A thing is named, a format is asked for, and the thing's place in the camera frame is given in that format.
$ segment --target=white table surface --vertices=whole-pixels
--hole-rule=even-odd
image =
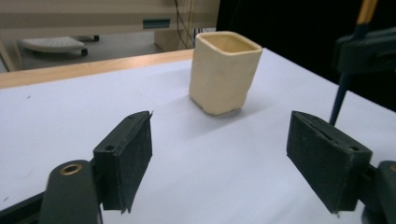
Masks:
[[[265,49],[244,107],[212,117],[189,98],[191,61],[0,90],[0,210],[45,190],[61,163],[126,116],[153,111],[153,157],[131,214],[105,223],[361,223],[328,212],[286,156],[290,112],[328,120],[336,85]],[[348,93],[337,128],[396,160],[396,114]]]

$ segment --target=beige ceramic cup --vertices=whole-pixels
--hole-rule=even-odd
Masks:
[[[199,34],[192,57],[191,99],[212,115],[241,108],[261,55],[260,45],[237,33]]]

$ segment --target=background floor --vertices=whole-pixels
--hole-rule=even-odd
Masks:
[[[81,56],[79,50],[68,53],[35,53],[21,47],[23,69],[89,63],[163,52],[155,45],[153,32],[100,35],[99,41],[94,41],[93,36],[74,38],[85,44],[88,49],[87,56]]]

